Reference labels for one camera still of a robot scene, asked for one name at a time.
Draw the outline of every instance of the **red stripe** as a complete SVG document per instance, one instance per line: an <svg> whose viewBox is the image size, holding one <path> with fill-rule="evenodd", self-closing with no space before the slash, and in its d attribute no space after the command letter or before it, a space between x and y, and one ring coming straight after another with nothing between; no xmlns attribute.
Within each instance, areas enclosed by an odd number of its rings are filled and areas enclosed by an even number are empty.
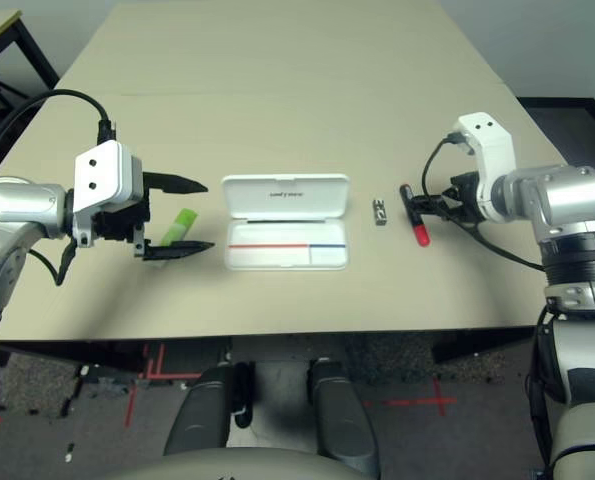
<svg viewBox="0 0 595 480"><path fill-rule="evenodd" d="M411 400L384 400L381 404L387 407L409 407L413 402Z"/></svg>
<svg viewBox="0 0 595 480"><path fill-rule="evenodd" d="M441 397L441 398L420 398L415 400L417 405L447 405L449 403L457 403L455 397Z"/></svg>
<svg viewBox="0 0 595 480"><path fill-rule="evenodd" d="M433 387L435 389L435 397L441 399L441 388L439 388L439 380L436 377L433 377ZM442 417L446 416L446 409L444 408L443 402L438 402L437 407L439 408L439 415Z"/></svg>
<svg viewBox="0 0 595 480"><path fill-rule="evenodd" d="M128 408L126 409L126 417L124 418L124 427L130 427L130 422L133 419L133 409L135 408L135 395L137 394L137 385L134 383L130 386L130 393L128 395Z"/></svg>
<svg viewBox="0 0 595 480"><path fill-rule="evenodd" d="M144 347L142 348L141 351L141 356L146 359L148 358L148 344L144 343ZM144 375L148 375L148 373L146 372L146 366L144 366L144 371L142 373L140 373L139 375L137 375L137 378L144 378Z"/></svg>
<svg viewBox="0 0 595 480"><path fill-rule="evenodd" d="M449 403L457 403L455 397L441 397L441 398L416 398L413 400L405 399L392 399L384 400L381 402L382 405L387 407L410 407L413 405L446 405Z"/></svg>
<svg viewBox="0 0 595 480"><path fill-rule="evenodd" d="M164 363L164 347L163 343L159 344L159 356L157 357L157 373L161 373L161 364Z"/></svg>
<svg viewBox="0 0 595 480"><path fill-rule="evenodd" d="M228 245L228 248L308 248L307 243L251 243Z"/></svg>
<svg viewBox="0 0 595 480"><path fill-rule="evenodd" d="M201 377L201 373L151 373L148 380L188 380Z"/></svg>

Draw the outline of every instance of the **white case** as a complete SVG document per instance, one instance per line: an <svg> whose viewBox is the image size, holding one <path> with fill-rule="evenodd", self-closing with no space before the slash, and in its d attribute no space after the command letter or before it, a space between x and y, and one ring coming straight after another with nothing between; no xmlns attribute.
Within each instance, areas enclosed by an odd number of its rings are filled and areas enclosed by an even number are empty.
<svg viewBox="0 0 595 480"><path fill-rule="evenodd" d="M222 180L233 220L226 266L233 270L340 270L349 180L341 174L230 175Z"/></svg>

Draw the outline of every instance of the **red marker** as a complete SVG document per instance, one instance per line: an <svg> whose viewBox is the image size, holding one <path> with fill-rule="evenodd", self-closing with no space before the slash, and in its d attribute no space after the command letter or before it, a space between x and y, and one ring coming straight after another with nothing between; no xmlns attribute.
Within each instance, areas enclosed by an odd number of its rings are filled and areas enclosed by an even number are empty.
<svg viewBox="0 0 595 480"><path fill-rule="evenodd" d="M399 187L399 194L401 195L401 199L404 202L404 206L406 207L406 213L408 214L408 219L410 220L410 224L413 227L413 233L415 234L417 243L421 247L427 247L430 245L430 237L428 236L426 225L424 225L424 220L412 206L413 191L410 188L410 185L404 184Z"/></svg>

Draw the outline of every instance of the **wall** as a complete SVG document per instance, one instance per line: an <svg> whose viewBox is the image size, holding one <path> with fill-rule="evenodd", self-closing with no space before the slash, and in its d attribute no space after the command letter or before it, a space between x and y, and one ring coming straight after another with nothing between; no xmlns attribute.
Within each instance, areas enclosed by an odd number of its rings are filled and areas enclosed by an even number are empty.
<svg viewBox="0 0 595 480"><path fill-rule="evenodd" d="M0 9L23 10L27 27L62 74L118 1L0 0ZM595 97L595 0L439 1L515 94ZM16 48L2 54L2 80L41 91L24 60Z"/></svg>
<svg viewBox="0 0 595 480"><path fill-rule="evenodd" d="M440 0L518 96L595 97L595 0Z"/></svg>

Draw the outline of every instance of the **table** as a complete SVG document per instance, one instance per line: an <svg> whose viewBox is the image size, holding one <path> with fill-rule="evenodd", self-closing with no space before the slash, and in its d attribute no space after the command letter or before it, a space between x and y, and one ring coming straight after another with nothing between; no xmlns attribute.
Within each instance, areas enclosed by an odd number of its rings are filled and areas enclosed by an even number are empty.
<svg viewBox="0 0 595 480"><path fill-rule="evenodd" d="M398 188L464 113L487 111L513 135L521 167L563 163L512 92L428 0L213 0L117 6L59 87L97 98L118 139L150 171L201 181L208 194L154 195L146 236L158 241L181 207L188 238L217 243L156 268L126 244L80 249L65 284L27 261L0 340L175 338L286 332L532 325L545 278L428 219L417 246ZM72 185L93 145L83 102L52 99L1 175ZM430 187L475 169L454 147ZM231 272L222 177L345 173L350 263L333 272ZM385 227L372 200L385 200ZM538 261L527 223L484 225L492 241ZM37 249L57 261L64 244Z"/></svg>
<svg viewBox="0 0 595 480"><path fill-rule="evenodd" d="M59 81L59 76L21 21L21 11L0 10L0 53L13 42L17 44L46 86L53 88Z"/></svg>

